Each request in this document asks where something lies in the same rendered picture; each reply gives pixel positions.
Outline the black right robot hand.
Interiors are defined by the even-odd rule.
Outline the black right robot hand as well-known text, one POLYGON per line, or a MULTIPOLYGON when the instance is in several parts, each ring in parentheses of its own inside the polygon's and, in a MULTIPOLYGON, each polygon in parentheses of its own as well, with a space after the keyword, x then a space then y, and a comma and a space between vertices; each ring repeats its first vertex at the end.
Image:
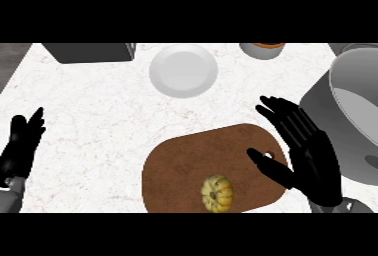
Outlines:
POLYGON ((260 172, 286 189, 298 189, 312 203, 335 207, 343 202, 341 171, 326 133, 317 128, 303 108, 283 98, 261 96, 257 112, 267 118, 289 147, 292 168, 247 149, 260 172))

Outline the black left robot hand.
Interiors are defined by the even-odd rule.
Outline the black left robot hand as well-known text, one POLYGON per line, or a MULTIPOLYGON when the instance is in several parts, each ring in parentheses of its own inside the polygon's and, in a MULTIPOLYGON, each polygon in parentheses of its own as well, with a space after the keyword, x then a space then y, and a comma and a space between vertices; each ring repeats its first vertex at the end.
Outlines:
POLYGON ((44 109, 38 108, 29 119, 16 115, 10 120, 10 136, 0 154, 0 188, 7 188, 15 177, 28 178, 35 150, 46 131, 44 109))

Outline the large grey pot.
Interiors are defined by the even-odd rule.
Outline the large grey pot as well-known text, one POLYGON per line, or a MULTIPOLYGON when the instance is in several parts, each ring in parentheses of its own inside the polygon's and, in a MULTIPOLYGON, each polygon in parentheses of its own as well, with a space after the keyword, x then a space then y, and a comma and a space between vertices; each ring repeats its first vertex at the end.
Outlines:
POLYGON ((378 45, 338 55, 300 106, 329 136, 343 176, 378 186, 378 45))

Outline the yellow squash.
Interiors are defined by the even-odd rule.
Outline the yellow squash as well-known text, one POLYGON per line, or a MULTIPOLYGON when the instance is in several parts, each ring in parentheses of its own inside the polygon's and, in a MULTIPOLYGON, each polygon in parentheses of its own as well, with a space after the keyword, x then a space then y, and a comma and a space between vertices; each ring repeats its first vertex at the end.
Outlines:
POLYGON ((213 213, 227 212, 233 202, 233 187, 227 178, 220 175, 207 177, 201 188, 202 203, 213 213))

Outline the brown wooden cutting board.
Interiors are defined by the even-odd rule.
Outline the brown wooden cutting board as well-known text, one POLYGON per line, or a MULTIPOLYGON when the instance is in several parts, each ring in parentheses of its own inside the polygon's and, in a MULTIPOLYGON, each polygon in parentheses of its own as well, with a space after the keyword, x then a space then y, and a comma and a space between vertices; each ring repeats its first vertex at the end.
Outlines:
POLYGON ((260 172, 247 150, 254 148, 279 163, 286 159, 272 134, 252 124, 238 124, 165 140, 152 150, 142 171, 142 195, 151 212, 207 211, 201 188, 220 174, 233 187, 229 211, 239 213, 278 201, 285 192, 260 172))

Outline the dark grey box appliance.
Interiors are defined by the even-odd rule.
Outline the dark grey box appliance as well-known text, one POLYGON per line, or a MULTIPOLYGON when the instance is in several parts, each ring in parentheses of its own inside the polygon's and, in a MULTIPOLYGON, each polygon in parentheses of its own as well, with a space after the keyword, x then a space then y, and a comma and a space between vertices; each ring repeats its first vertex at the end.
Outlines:
POLYGON ((134 43, 44 43, 62 64, 125 62, 134 59, 134 43))

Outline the grey cup with orange content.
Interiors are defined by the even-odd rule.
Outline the grey cup with orange content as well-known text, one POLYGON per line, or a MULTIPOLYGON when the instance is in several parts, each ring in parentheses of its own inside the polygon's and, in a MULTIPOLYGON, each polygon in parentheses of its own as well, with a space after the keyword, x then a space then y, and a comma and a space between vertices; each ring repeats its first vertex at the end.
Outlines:
POLYGON ((244 53, 260 60, 276 58, 285 47, 283 43, 241 43, 239 47, 244 53))

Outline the white round plate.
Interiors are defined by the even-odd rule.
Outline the white round plate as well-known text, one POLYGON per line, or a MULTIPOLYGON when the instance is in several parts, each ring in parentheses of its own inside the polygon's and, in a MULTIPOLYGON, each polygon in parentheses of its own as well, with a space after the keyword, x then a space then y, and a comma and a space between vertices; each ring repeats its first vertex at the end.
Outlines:
POLYGON ((193 44, 177 44, 162 49, 149 66, 152 85, 173 98, 201 95, 211 88, 217 74, 211 53, 193 44))

